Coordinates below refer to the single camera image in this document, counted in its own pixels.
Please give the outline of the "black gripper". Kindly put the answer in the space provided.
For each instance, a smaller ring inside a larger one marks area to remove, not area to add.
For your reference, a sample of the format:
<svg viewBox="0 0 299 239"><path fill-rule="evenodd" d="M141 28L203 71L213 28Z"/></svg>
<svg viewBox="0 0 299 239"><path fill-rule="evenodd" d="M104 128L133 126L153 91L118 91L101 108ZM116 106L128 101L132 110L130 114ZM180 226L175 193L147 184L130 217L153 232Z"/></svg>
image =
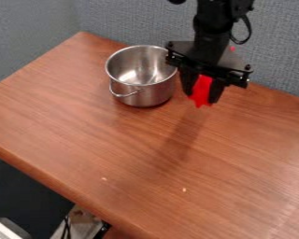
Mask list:
<svg viewBox="0 0 299 239"><path fill-rule="evenodd" d="M192 95L199 75L211 78L208 103L215 104L227 86L246 88L252 68L231 50L231 32L208 34L196 31L193 41L169 41L165 62L179 70L180 84Z"/></svg>

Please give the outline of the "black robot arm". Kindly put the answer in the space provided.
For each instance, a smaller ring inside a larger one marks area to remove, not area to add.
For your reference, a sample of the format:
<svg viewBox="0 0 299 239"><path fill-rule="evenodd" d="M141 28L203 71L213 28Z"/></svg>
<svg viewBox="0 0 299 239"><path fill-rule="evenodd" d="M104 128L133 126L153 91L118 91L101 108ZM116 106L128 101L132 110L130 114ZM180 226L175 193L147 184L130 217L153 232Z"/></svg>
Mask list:
<svg viewBox="0 0 299 239"><path fill-rule="evenodd" d="M196 0L193 41L169 41L165 62L179 71L181 90L196 107L212 105L231 85L246 89L252 67L229 42L244 44L252 35L247 13L254 0Z"/></svg>

